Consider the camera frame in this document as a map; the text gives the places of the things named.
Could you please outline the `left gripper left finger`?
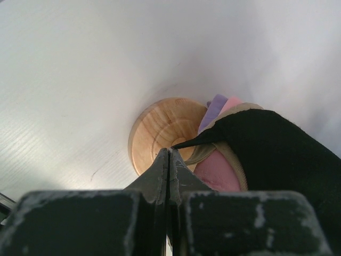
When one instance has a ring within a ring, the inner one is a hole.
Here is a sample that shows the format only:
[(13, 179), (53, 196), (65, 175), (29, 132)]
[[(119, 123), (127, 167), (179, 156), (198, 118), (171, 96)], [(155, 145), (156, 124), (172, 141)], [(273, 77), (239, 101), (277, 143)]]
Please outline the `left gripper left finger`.
[(132, 255), (165, 255), (169, 199), (169, 150), (161, 149), (151, 166), (125, 188), (134, 197), (125, 243)]

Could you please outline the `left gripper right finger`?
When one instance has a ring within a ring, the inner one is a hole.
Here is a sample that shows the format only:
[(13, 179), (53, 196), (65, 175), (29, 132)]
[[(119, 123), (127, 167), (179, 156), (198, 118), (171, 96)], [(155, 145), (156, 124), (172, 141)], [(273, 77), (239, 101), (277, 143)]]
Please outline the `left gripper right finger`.
[(214, 192), (194, 175), (180, 153), (169, 151), (168, 238), (173, 255), (211, 255)]

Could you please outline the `pink baseball cap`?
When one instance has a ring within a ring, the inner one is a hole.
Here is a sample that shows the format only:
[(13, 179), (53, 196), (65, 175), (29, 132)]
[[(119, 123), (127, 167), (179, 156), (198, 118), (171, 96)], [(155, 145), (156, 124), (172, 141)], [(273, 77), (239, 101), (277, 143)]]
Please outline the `pink baseball cap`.
[[(219, 114), (240, 103), (241, 101), (236, 97), (228, 99)], [(194, 173), (213, 190), (240, 191), (239, 181), (232, 166), (218, 150), (214, 150), (206, 159), (198, 163)]]

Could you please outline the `wooden hat stand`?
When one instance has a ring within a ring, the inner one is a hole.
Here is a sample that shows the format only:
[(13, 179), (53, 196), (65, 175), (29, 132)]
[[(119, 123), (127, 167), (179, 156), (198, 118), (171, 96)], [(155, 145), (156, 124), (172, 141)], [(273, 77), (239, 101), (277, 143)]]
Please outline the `wooden hat stand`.
[(128, 139), (135, 172), (142, 175), (161, 149), (195, 138), (206, 111), (206, 106), (188, 98), (162, 99), (145, 109)]

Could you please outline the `purple baseball cap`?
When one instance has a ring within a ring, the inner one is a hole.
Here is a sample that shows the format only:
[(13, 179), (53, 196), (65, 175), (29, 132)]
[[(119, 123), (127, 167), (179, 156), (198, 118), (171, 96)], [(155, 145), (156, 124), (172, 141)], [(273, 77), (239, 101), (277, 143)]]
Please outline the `purple baseball cap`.
[(213, 100), (207, 102), (207, 111), (199, 125), (198, 134), (219, 115), (227, 101), (228, 101), (227, 97), (221, 94), (217, 94), (216, 96), (214, 96)]

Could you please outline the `black baseball cap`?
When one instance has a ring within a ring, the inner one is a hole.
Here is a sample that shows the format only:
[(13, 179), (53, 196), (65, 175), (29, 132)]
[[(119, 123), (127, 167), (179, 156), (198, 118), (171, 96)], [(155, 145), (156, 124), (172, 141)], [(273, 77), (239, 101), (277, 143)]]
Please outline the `black baseball cap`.
[(332, 249), (340, 251), (340, 158), (270, 110), (218, 119), (176, 149), (221, 143), (236, 155), (250, 190), (292, 190), (314, 207)]

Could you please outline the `beige baseball cap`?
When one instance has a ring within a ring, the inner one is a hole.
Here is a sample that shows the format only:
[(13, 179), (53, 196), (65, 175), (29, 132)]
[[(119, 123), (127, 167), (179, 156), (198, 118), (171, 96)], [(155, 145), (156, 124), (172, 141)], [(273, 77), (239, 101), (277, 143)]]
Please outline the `beige baseball cap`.
[[(227, 115), (236, 114), (238, 112), (250, 110), (250, 109), (262, 110), (263, 108), (257, 104), (241, 102), (240, 104), (234, 107), (231, 107), (230, 109), (219, 114), (218, 117), (215, 118), (203, 131), (206, 131), (212, 128), (217, 120), (222, 119), (223, 117), (226, 117)], [(187, 161), (185, 161), (185, 164), (187, 166), (195, 165), (196, 167), (198, 163), (206, 159), (214, 150), (218, 150), (221, 154), (223, 154), (225, 159), (232, 166), (239, 181), (240, 191), (247, 191), (248, 185), (247, 185), (246, 175), (244, 173), (243, 167), (238, 157), (236, 156), (236, 154), (233, 152), (230, 146), (225, 142), (217, 142), (213, 144), (208, 144), (207, 146), (203, 146), (203, 145), (195, 146), (192, 155)]]

